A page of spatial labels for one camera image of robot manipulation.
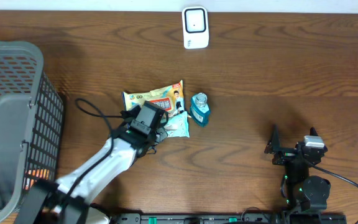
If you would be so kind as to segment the small teal wipes pack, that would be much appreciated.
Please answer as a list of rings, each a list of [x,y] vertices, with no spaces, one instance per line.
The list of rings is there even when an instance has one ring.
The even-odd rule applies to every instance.
[[[190,137],[188,113],[186,111],[171,117],[164,126],[169,138]]]

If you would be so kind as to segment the teal mouthwash bottle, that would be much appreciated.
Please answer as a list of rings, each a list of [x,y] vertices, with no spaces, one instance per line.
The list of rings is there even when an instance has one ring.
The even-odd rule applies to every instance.
[[[190,114],[195,123],[205,127],[209,122],[210,108],[205,93],[197,93],[191,97]]]

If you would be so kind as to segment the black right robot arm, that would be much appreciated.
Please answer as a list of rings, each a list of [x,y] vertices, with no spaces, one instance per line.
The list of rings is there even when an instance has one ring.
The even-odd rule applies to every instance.
[[[328,151],[315,128],[294,147],[282,147],[277,126],[264,153],[272,154],[272,164],[284,166],[281,194],[287,200],[287,208],[273,214],[270,223],[324,224],[346,223],[341,214],[323,214],[327,209],[331,183],[317,175],[310,175],[310,168],[319,164]]]

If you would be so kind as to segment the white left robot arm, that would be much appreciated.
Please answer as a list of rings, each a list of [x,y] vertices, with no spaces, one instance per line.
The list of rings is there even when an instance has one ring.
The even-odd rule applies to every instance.
[[[31,187],[16,223],[85,223],[93,200],[119,174],[128,170],[166,137],[168,113],[149,101],[123,111],[126,117],[109,130],[105,145],[72,173]]]

